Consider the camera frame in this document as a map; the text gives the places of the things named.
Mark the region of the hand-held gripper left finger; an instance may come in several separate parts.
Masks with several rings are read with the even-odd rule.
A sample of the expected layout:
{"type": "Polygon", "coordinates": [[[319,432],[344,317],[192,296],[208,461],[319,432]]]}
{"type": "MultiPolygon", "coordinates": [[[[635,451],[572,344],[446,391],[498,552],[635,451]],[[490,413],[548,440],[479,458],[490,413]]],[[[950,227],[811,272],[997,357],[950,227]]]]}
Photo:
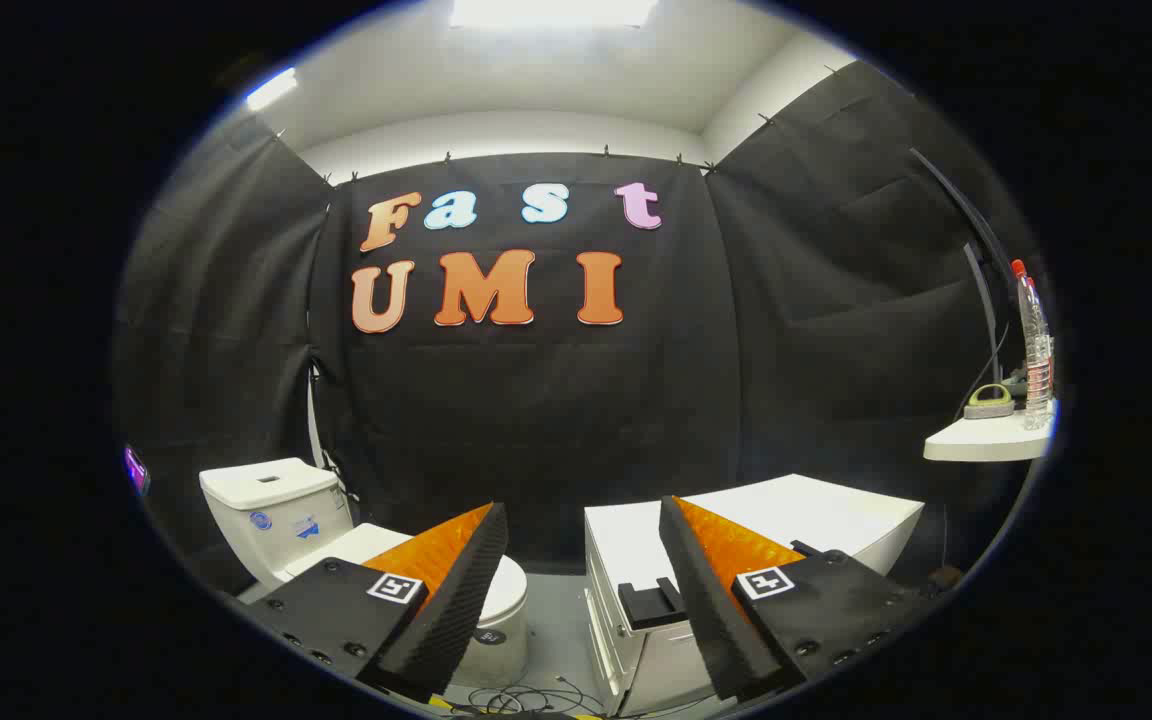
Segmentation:
{"type": "Polygon", "coordinates": [[[508,541],[485,503],[367,560],[308,566],[238,616],[329,673],[426,702],[465,657],[508,541]]]}

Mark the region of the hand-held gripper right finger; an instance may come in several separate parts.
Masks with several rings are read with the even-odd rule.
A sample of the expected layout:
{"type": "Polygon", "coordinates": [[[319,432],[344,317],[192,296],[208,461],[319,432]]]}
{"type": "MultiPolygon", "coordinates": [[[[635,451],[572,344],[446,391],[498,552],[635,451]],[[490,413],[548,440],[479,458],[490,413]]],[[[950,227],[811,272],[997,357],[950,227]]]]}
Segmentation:
{"type": "Polygon", "coordinates": [[[759,700],[859,662],[927,615],[937,596],[844,551],[773,541],[680,497],[660,500],[658,535],[722,700],[759,700]]]}

